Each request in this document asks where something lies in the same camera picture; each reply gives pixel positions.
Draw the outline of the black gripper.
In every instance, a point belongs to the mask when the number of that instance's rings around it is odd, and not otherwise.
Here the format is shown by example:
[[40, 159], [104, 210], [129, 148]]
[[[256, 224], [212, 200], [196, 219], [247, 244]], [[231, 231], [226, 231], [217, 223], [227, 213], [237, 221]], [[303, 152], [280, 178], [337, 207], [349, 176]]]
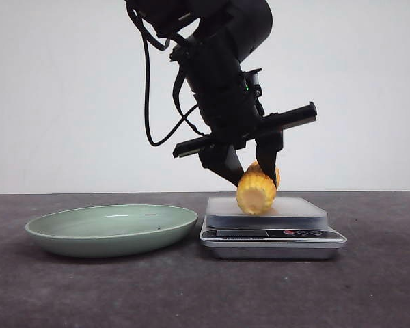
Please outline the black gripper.
[[204, 122], [210, 133], [175, 146], [173, 156], [185, 157], [199, 153], [204, 169], [217, 174], [235, 187], [244, 171], [236, 149], [256, 139], [256, 160], [265, 175], [278, 186], [277, 153], [283, 149], [283, 130], [316, 121], [313, 102], [282, 113], [266, 115], [259, 101], [262, 88], [257, 68], [241, 73], [235, 88], [215, 94], [196, 94]]

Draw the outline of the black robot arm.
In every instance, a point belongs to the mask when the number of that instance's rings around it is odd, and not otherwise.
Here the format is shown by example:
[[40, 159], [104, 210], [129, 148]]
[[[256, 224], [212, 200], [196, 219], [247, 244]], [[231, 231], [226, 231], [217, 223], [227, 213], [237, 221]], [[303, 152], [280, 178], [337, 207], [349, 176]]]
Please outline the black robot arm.
[[237, 185], [243, 168], [237, 150], [256, 142], [261, 170], [277, 180], [275, 162], [283, 132], [316, 119], [313, 103], [284, 113], [266, 114], [259, 99], [256, 70], [241, 63], [269, 36], [273, 17], [266, 1], [127, 1], [130, 20], [143, 46], [164, 51], [179, 71], [172, 89], [175, 104], [188, 83], [209, 134], [176, 145], [174, 157], [197, 154], [205, 169]]

